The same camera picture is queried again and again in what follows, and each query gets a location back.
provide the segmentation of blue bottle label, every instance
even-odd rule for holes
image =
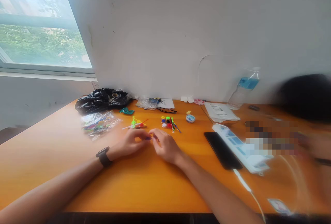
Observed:
[[[258,84],[258,82],[259,82],[259,79],[241,78],[238,85],[245,89],[252,90],[255,88],[255,86]]]

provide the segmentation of pink object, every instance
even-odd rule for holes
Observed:
[[[195,99],[194,103],[197,104],[197,105],[204,105],[204,100]]]

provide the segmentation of green toy piece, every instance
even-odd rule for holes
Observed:
[[[133,114],[134,110],[129,110],[127,107],[122,108],[120,110],[120,113],[124,113],[124,114]]]

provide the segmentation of window frame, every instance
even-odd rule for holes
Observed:
[[[76,29],[76,30],[78,29],[77,22],[75,19],[68,20],[63,18],[23,16],[23,15],[15,15],[15,14],[0,14],[0,24],[14,25],[14,26],[42,27],[42,28],[62,28],[62,29]],[[90,77],[90,78],[95,77],[93,68],[16,63],[10,59],[10,57],[1,47],[0,47],[0,71],[48,74],[48,75],[67,75],[67,76],[71,75],[71,76]]]

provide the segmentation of water bottle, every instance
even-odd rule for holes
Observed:
[[[255,88],[260,80],[259,69],[259,67],[254,67],[253,70],[247,70],[247,75],[240,79],[237,89],[233,92],[227,103],[230,109],[240,109],[247,95]]]

